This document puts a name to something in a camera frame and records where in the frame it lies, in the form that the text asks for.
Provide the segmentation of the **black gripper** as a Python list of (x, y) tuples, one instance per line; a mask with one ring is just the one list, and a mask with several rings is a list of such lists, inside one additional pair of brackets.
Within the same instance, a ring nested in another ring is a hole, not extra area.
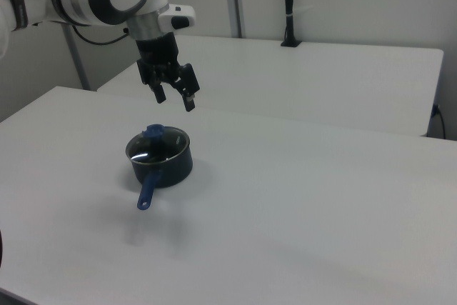
[(170, 84), (182, 94), (186, 111), (195, 109), (195, 93), (199, 90), (191, 64), (178, 62), (179, 49), (174, 33), (152, 40), (136, 41), (141, 58), (136, 62), (141, 81), (154, 92), (158, 104), (166, 100), (162, 83)]

